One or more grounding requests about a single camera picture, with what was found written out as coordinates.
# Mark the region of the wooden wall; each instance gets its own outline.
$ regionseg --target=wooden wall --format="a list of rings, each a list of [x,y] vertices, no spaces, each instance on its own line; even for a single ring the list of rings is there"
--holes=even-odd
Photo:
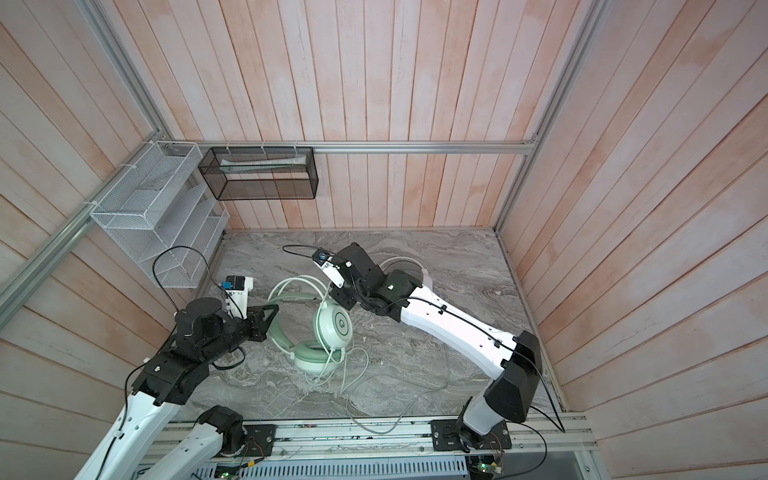
[[[615,2],[502,232],[614,477],[768,476],[766,25]]]
[[[589,0],[101,0],[177,139],[521,140]],[[487,226],[515,155],[318,155],[315,200],[246,229]]]
[[[0,2],[0,283],[152,130],[74,0]],[[0,329],[2,476],[72,478],[173,311],[93,229]]]

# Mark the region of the green headphones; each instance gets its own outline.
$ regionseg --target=green headphones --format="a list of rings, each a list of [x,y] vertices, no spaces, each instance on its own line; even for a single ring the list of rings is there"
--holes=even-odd
[[[286,292],[286,287],[291,283],[309,285],[317,294]],[[268,303],[280,303],[284,300],[320,300],[313,319],[314,340],[294,345],[283,331],[279,313],[267,331],[275,345],[291,357],[297,369],[317,376],[333,372],[344,360],[346,347],[352,342],[352,323],[349,321],[349,314],[335,300],[327,297],[328,286],[314,276],[299,275],[279,282],[267,299]]]

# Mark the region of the gray marble surface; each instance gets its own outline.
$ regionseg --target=gray marble surface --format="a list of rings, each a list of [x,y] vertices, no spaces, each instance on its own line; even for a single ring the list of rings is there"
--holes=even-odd
[[[531,330],[501,248],[489,230],[237,233],[225,243],[214,276],[218,281],[226,275],[252,276],[254,288],[249,305],[264,304],[272,288],[288,276],[309,274],[322,278],[311,260],[284,253],[282,245],[305,243],[338,251],[352,242],[365,248],[377,263],[396,255],[420,260],[433,278],[438,295],[491,326],[515,334]],[[283,328],[295,343],[313,339],[311,318],[315,308],[314,303],[281,306]],[[388,373],[440,386],[450,370],[448,387],[421,396],[407,415],[458,415],[467,398],[476,395],[488,381],[464,356],[444,348],[442,342],[419,329],[374,316],[360,306],[354,307],[350,316],[355,345],[364,347],[370,357],[363,378]],[[346,417],[349,390],[344,396],[339,394],[341,369],[327,384],[311,386],[271,341],[246,343],[243,347],[247,352],[245,363],[230,371],[211,369],[210,377],[197,387],[176,420],[194,420],[216,404],[253,420]],[[239,355],[230,354],[219,364],[237,361]],[[358,376],[364,364],[359,350],[350,354],[347,382]],[[397,416],[424,390],[377,376],[351,395],[350,411],[355,416]],[[551,411],[541,385],[534,404]]]

